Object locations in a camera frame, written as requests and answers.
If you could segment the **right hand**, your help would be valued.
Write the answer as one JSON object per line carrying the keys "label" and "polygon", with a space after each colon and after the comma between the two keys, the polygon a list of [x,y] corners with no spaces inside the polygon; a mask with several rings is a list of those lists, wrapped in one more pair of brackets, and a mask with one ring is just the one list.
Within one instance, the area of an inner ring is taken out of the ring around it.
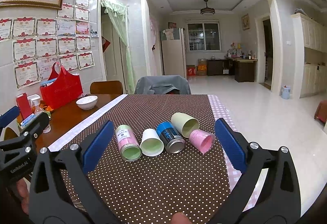
{"label": "right hand", "polygon": [[190,219],[183,214],[182,212],[178,212],[174,214],[171,218],[170,224],[191,224]]}

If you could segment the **left hand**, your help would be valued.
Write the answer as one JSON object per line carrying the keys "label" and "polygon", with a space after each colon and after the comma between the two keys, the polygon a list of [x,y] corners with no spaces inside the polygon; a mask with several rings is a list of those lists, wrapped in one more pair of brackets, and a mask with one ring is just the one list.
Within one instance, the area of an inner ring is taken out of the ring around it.
{"label": "left hand", "polygon": [[16,187],[19,196],[22,198],[21,200],[21,206],[22,210],[25,214],[29,214],[29,191],[27,184],[24,179],[20,179],[16,182]]}

